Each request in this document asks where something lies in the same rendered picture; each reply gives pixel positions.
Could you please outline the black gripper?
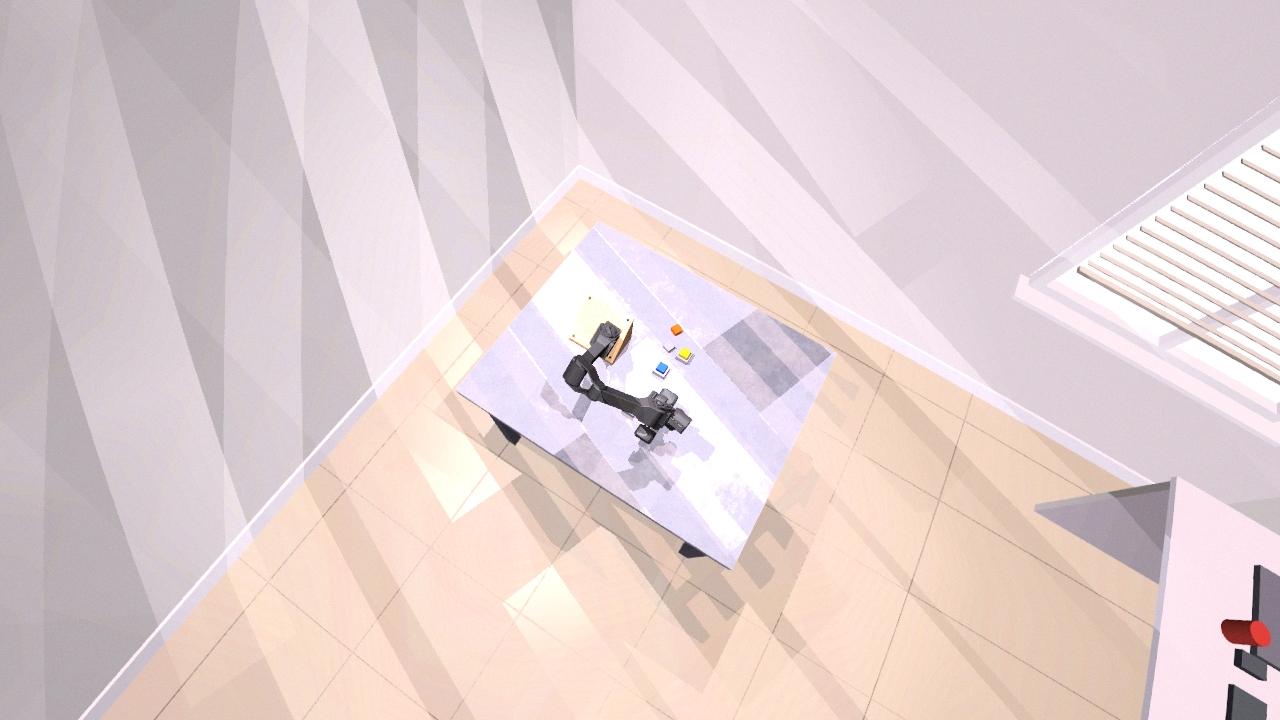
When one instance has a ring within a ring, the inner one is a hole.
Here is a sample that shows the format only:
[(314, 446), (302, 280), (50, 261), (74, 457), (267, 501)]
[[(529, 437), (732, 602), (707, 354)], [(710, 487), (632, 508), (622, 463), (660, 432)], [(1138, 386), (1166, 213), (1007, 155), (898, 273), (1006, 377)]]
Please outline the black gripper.
[[(675, 395), (672, 391), (669, 391), (667, 388), (662, 388), (659, 395), (664, 395), (667, 398), (669, 398), (669, 404), (675, 407), (675, 404), (678, 400), (677, 395)], [(654, 430), (652, 430), (650, 428), (653, 428), (655, 430), (660, 429), (660, 428), (657, 428), (657, 427), (646, 427), (646, 425), (639, 424), (637, 429), (634, 432), (634, 436), (636, 436), (639, 439), (643, 439), (646, 445), (652, 445), (652, 441), (654, 439), (654, 437), (657, 436), (657, 433)]]

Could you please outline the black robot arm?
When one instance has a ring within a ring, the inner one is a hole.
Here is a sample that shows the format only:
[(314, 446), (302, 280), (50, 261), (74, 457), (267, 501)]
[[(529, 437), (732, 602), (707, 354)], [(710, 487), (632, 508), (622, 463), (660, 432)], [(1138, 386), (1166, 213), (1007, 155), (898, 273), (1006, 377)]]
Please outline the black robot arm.
[[(611, 322), (600, 323), (589, 342), (591, 347), (585, 354), (573, 356), (566, 368), (562, 375), (564, 383), (573, 392), (585, 395), (594, 402), (599, 401), (632, 414), (637, 418), (637, 421), (641, 421), (646, 427), (663, 428), (666, 425), (669, 430), (677, 430), (682, 434), (692, 419), (684, 413), (684, 409), (675, 409), (669, 404), (669, 398), (664, 395), (659, 395), (653, 389), (646, 397), (637, 398), (620, 389), (611, 388), (600, 380), (593, 363), (598, 357), (605, 359), (611, 354), (617, 340), (620, 340), (620, 333), (621, 329)], [(586, 374), (593, 382), (590, 389), (584, 389), (580, 386)]]

